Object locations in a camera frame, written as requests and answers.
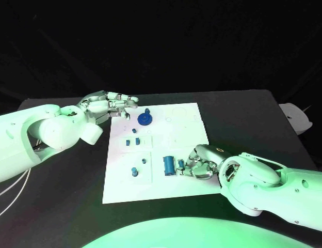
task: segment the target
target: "table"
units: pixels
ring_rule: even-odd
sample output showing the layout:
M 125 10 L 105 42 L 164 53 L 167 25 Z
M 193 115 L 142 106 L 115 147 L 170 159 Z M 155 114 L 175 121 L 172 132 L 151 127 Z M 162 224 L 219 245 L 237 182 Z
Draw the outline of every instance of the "table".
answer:
M 138 95 L 139 105 L 198 103 L 210 144 L 233 154 L 247 152 L 288 167 L 316 169 L 280 107 L 267 90 Z M 27 99 L 20 110 L 43 104 L 75 105 L 80 98 Z M 309 245 L 322 245 L 322 232 L 296 226 L 275 214 L 242 214 L 220 194 L 102 204 L 111 120 L 95 146 L 79 141 L 32 169 L 24 191 L 0 217 L 0 247 L 80 247 L 138 222 L 177 216 L 239 221 Z M 17 177 L 0 183 L 0 191 Z M 0 211 L 21 182 L 0 197 Z

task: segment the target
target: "white paper sheet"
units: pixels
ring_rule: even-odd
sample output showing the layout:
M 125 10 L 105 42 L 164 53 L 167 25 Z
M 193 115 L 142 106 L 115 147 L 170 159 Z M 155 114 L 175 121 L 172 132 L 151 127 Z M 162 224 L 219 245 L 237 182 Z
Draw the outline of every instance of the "white paper sheet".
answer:
M 154 120 L 142 126 L 137 118 L 147 108 Z M 195 145 L 208 144 L 197 103 L 142 106 L 126 111 L 129 121 L 112 118 L 102 203 L 220 193 L 217 177 L 203 181 L 181 176 L 178 171 L 174 176 L 164 175 L 162 157 L 174 156 L 177 168 L 178 159 L 185 163 Z

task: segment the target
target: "black tabletop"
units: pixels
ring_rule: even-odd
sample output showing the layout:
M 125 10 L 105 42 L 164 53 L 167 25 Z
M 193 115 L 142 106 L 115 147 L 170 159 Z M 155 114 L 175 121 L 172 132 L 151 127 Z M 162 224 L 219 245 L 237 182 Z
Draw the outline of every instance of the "black tabletop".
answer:
M 210 144 L 221 146 L 233 154 L 252 153 L 288 167 L 316 169 L 269 91 L 197 92 L 137 97 L 139 105 L 198 103 Z M 75 105 L 79 100 L 27 99 L 20 110 L 43 104 L 63 107 Z M 131 224 L 178 216 L 239 221 L 309 245 L 322 245 L 321 231 L 288 223 L 266 211 L 259 217 L 244 215 L 220 194 L 103 205 L 111 120 L 101 126 L 103 134 L 95 146 L 80 140 L 70 149 L 32 169 L 24 191 L 0 217 L 0 247 L 80 247 Z M 16 179 L 0 183 L 0 191 Z M 21 182 L 0 197 L 0 211 L 13 201 L 20 187 Z

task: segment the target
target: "robotic hand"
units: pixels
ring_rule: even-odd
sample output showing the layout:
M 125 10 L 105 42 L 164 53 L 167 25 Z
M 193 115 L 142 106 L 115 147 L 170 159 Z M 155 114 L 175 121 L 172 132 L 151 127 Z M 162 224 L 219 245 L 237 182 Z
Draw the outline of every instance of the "robotic hand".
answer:
M 0 182 L 70 148 L 79 139 L 95 145 L 109 117 L 129 120 L 125 108 L 137 108 L 138 98 L 99 91 L 76 106 L 43 105 L 0 116 Z M 32 147 L 29 134 L 40 140 Z
M 178 169 L 201 180 L 219 174 L 221 194 L 244 214 L 259 216 L 266 210 L 322 231 L 322 172 L 288 168 L 247 153 L 231 156 L 210 145 L 195 146 Z

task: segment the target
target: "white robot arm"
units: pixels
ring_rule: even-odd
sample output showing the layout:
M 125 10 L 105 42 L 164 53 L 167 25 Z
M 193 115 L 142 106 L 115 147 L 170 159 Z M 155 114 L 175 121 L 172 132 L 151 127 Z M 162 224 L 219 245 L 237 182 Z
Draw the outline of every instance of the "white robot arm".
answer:
M 247 153 L 231 156 L 210 145 L 195 147 L 178 169 L 201 180 L 219 174 L 221 194 L 244 214 L 259 216 L 266 210 L 322 231 L 322 172 L 288 168 Z
M 43 105 L 0 116 L 0 182 L 70 148 L 79 139 L 95 144 L 109 117 L 129 119 L 125 107 L 137 108 L 138 98 L 99 91 L 76 106 Z M 32 147 L 29 134 L 42 144 Z

